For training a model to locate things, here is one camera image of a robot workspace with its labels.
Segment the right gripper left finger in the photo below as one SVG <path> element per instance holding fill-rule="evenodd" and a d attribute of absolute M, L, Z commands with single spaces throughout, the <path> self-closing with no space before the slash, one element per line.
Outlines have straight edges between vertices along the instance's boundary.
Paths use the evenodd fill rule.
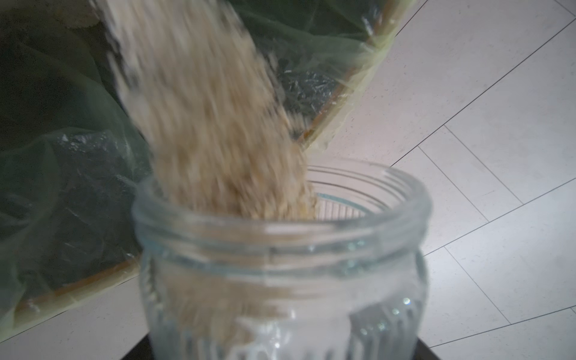
<path fill-rule="evenodd" d="M 154 360 L 152 345 L 149 336 L 145 336 L 121 360 Z"/>

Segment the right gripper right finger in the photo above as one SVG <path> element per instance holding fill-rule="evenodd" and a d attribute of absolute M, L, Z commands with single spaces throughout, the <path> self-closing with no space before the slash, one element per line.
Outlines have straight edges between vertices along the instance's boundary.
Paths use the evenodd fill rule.
<path fill-rule="evenodd" d="M 420 338 L 415 345 L 415 360 L 440 360 Z"/>

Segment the clear oatmeal jar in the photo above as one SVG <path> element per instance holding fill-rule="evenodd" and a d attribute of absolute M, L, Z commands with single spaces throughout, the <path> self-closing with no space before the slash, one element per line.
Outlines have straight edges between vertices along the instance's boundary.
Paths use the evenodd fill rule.
<path fill-rule="evenodd" d="M 140 291 L 154 359 L 411 359 L 428 297 L 425 186 L 317 158 L 313 221 L 214 217 L 138 187 Z"/>

